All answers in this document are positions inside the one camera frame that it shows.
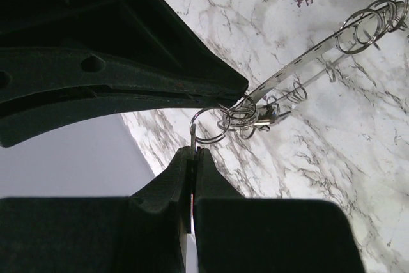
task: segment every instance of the gray marble veining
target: gray marble veining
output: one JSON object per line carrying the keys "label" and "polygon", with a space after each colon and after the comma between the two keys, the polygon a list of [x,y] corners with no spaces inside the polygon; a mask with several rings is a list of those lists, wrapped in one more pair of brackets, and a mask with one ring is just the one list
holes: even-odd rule
{"label": "gray marble veining", "polygon": [[[166,1],[253,90],[373,0]],[[389,34],[381,51],[371,47],[342,62],[335,83],[324,76],[310,85],[309,99],[270,132],[210,146],[220,172],[246,196],[329,199],[341,206],[374,273],[409,272],[408,35]],[[295,78],[306,80],[332,56]],[[196,111],[123,114],[156,174],[189,144]],[[216,112],[200,117],[198,134],[218,134],[219,118]]]}

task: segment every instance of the marble countertop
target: marble countertop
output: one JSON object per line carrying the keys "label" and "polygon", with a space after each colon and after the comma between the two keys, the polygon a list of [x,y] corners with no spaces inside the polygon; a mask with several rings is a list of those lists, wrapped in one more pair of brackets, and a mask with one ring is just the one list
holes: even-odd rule
{"label": "marble countertop", "polygon": [[[166,0],[250,90],[374,0]],[[270,132],[209,146],[244,195],[329,199],[348,216],[368,272],[409,272],[409,32],[348,58]],[[313,63],[300,80],[322,69]],[[123,114],[155,174],[189,144],[197,110]],[[200,117],[200,136],[218,133]]]}

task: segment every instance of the black plastic part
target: black plastic part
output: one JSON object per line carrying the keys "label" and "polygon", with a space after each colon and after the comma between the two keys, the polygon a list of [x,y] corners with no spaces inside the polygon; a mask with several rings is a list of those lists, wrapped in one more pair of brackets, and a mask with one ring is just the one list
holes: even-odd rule
{"label": "black plastic part", "polygon": [[245,199],[217,171],[209,150],[189,159],[190,148],[179,149],[163,173],[129,198],[1,200],[0,271],[185,272],[195,192],[200,273],[364,273],[335,204]]}
{"label": "black plastic part", "polygon": [[201,198],[199,272],[365,273],[348,220],[328,201]]}
{"label": "black plastic part", "polygon": [[105,114],[231,106],[248,87],[164,0],[2,2],[0,146]]}
{"label": "black plastic part", "polygon": [[189,148],[129,198],[0,201],[0,272],[185,272]]}

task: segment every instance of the black plastic jaw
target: black plastic jaw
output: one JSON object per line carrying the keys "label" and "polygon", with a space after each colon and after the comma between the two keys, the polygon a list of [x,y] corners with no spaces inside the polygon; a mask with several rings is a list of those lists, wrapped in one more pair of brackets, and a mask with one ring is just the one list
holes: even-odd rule
{"label": "black plastic jaw", "polygon": [[209,150],[178,150],[129,198],[3,199],[2,272],[185,272],[194,193],[199,272],[364,273],[333,203],[245,199]]}
{"label": "black plastic jaw", "polygon": [[0,146],[101,115],[233,105],[247,80],[164,0],[4,0]]}

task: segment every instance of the gray wall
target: gray wall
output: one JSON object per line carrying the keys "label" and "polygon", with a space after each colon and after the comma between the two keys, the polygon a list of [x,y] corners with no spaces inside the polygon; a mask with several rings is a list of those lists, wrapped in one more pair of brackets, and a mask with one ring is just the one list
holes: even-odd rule
{"label": "gray wall", "polygon": [[[69,125],[0,148],[0,198],[128,196],[154,174],[118,115]],[[197,272],[188,239],[187,272]]]}

